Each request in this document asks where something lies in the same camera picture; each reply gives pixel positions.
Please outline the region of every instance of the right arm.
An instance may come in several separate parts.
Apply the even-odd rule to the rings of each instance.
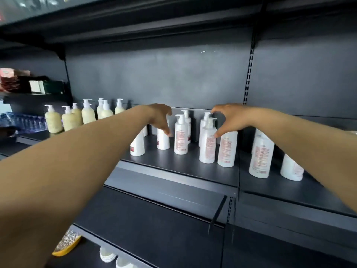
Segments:
[[[357,212],[357,136],[267,108],[216,105],[226,121],[216,137],[253,126]]]

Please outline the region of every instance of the person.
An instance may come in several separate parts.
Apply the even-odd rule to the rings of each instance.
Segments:
[[[216,105],[216,137],[254,126],[357,212],[357,137],[271,109]],[[140,105],[33,145],[0,162],[0,260],[42,267],[75,216],[150,123],[169,134],[163,104]]]

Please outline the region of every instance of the cream-colored bottle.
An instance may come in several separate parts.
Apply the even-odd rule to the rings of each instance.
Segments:
[[[94,110],[90,107],[91,104],[89,103],[89,100],[91,99],[84,99],[82,109],[83,124],[87,124],[96,120]]]
[[[103,112],[103,98],[99,98],[98,107],[97,107],[97,116],[98,119],[102,119],[102,112]]]
[[[77,128],[79,126],[78,120],[76,115],[71,112],[71,107],[68,105],[62,107],[66,108],[65,113],[62,115],[63,127],[65,128],[65,131]]]
[[[104,100],[103,102],[104,102],[104,104],[103,104],[103,110],[102,110],[102,118],[113,116],[113,112],[109,108],[108,101]]]
[[[124,111],[124,108],[123,106],[121,105],[121,101],[123,99],[117,99],[117,102],[116,102],[116,108],[114,109],[114,113],[115,114],[118,114],[118,113],[121,113]]]
[[[73,103],[72,113],[76,115],[78,126],[83,125],[82,111],[81,109],[78,109],[77,103]]]
[[[48,112],[45,113],[47,129],[50,133],[59,133],[63,130],[61,115],[55,111],[52,104],[45,104],[48,107]]]

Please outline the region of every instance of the white container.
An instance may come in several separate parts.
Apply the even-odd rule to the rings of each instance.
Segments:
[[[234,166],[234,159],[236,158],[237,140],[237,131],[230,131],[221,136],[220,150],[218,152],[218,164],[220,166]]]
[[[62,107],[66,108],[65,113],[62,115],[63,128],[65,131],[77,128],[79,126],[78,120],[76,115],[72,113],[71,107],[67,105]]]
[[[123,112],[124,111],[124,108],[123,108],[123,106],[122,106],[122,104],[121,104],[121,101],[122,101],[123,99],[117,99],[116,100],[116,108],[114,109],[114,113],[115,114],[118,114],[118,113],[121,113],[121,112]]]
[[[185,122],[187,123],[187,144],[191,143],[191,118],[188,110],[181,110],[185,115]]]
[[[91,104],[89,103],[89,100],[91,99],[84,99],[83,109],[82,109],[83,124],[87,124],[89,122],[95,121],[95,112],[90,107]]]
[[[273,151],[274,142],[263,132],[261,132],[260,135],[257,134],[252,159],[250,161],[249,173],[257,178],[267,178],[269,176]]]
[[[133,265],[129,261],[127,261],[119,256],[116,259],[115,265],[116,265],[116,268],[132,268],[133,267]]]
[[[72,113],[74,113],[77,118],[78,126],[83,125],[82,111],[78,109],[77,103],[73,103]]]
[[[288,180],[302,180],[304,169],[299,166],[293,159],[287,154],[284,155],[283,165],[281,166],[280,175]]]
[[[105,118],[105,117],[110,117],[110,116],[113,116],[113,111],[110,110],[109,108],[109,103],[107,100],[104,100],[103,101],[103,110],[101,112],[101,117],[102,119]]]
[[[257,135],[261,135],[261,134],[262,134],[261,130],[255,129],[255,135],[254,135],[254,140],[253,140],[253,146],[252,146],[252,152],[251,152],[251,154],[253,154],[253,150],[254,150],[254,146],[255,146],[255,140],[257,139]]]
[[[173,151],[178,155],[184,155],[188,152],[187,143],[187,123],[183,114],[176,115],[178,118],[175,124],[175,145]]]
[[[103,98],[99,98],[98,107],[97,107],[98,119],[102,119],[102,112],[103,112]]]
[[[147,125],[142,129],[142,134],[145,136],[147,136]]]
[[[205,112],[205,115],[203,119],[201,119],[200,123],[200,136],[199,136],[199,147],[201,146],[202,143],[202,128],[206,125],[207,118],[210,117],[210,112]]]
[[[100,247],[99,254],[100,254],[101,260],[104,261],[104,262],[107,262],[107,263],[113,261],[115,259],[115,257],[116,257],[116,254],[108,251],[104,247]]]
[[[157,129],[157,148],[161,150],[170,148],[170,137],[160,129]]]
[[[145,154],[145,146],[144,146],[144,135],[142,134],[142,130],[135,137],[135,139],[130,144],[130,155],[132,156],[141,156]]]
[[[45,104],[45,106],[48,107],[48,111],[45,113],[48,131],[50,133],[59,133],[63,130],[61,115],[55,111],[52,104]]]
[[[216,138],[217,129],[213,125],[215,117],[208,117],[206,125],[202,128],[202,143],[200,148],[200,161],[205,164],[212,164],[216,155]]]

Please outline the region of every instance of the right hand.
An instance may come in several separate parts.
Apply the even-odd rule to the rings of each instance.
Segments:
[[[217,130],[215,137],[220,137],[230,131],[238,131],[250,126],[250,109],[249,106],[238,103],[217,104],[213,107],[211,113],[221,112],[226,117],[226,121]]]
[[[166,135],[170,135],[170,129],[167,125],[166,115],[172,115],[172,109],[166,104],[150,104],[148,105],[152,114],[150,118],[150,124],[154,127],[163,130]]]

